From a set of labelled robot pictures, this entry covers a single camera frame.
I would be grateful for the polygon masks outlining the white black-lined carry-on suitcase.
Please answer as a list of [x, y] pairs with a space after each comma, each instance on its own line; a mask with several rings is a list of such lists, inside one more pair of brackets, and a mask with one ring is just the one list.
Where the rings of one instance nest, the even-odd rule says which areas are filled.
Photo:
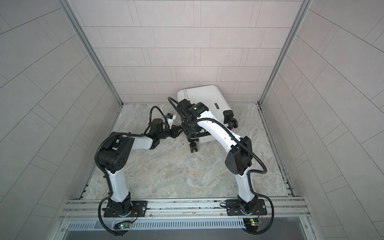
[[[234, 118], [234, 112], [217, 86], [195, 87], [180, 90], [177, 93], [177, 108], [183, 117], [186, 116], [188, 108], [199, 102], [208, 107], [213, 116], [230, 130], [239, 126], [238, 121]], [[190, 142], [192, 153], [198, 151], [197, 142], [207, 143], [216, 140], [209, 132], [198, 125], [188, 127], [186, 124], [182, 124], [182, 127], [187, 140]]]

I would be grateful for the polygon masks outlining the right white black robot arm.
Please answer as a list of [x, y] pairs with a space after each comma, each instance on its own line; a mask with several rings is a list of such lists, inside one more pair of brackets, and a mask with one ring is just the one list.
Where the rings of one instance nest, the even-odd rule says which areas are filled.
[[[244, 232], [252, 235], [260, 235], [267, 232], [273, 224], [275, 210], [272, 200], [255, 192], [252, 185], [251, 174], [266, 174], [268, 172], [266, 165], [252, 151], [252, 141], [247, 136], [241, 137], [233, 133], [228, 127], [221, 123], [203, 103], [191, 104], [184, 99], [180, 102], [168, 97], [171, 106], [177, 111], [182, 119], [182, 127], [202, 128], [213, 136], [228, 153], [225, 165], [228, 170], [236, 177], [239, 193], [237, 205], [226, 202], [220, 204], [222, 208], [235, 210], [245, 215], [258, 215], [257, 218], [246, 221]], [[259, 198], [268, 200], [271, 206], [271, 220], [269, 224], [262, 230], [260, 217], [262, 211], [259, 210], [258, 204], [262, 201]]]

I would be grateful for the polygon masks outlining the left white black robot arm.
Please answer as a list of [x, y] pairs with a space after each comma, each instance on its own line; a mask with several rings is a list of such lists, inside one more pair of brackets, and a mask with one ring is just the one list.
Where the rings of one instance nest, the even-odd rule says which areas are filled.
[[131, 193], [127, 187], [123, 168], [128, 162], [132, 150], [153, 150], [160, 140], [176, 138], [182, 133], [182, 127], [173, 127], [176, 116], [164, 114], [159, 107], [154, 106], [150, 110], [149, 124], [141, 135], [132, 133], [112, 132], [99, 146], [94, 160], [97, 167], [103, 172], [107, 180], [109, 193], [105, 217], [138, 216], [140, 213], [134, 210], [131, 203]]

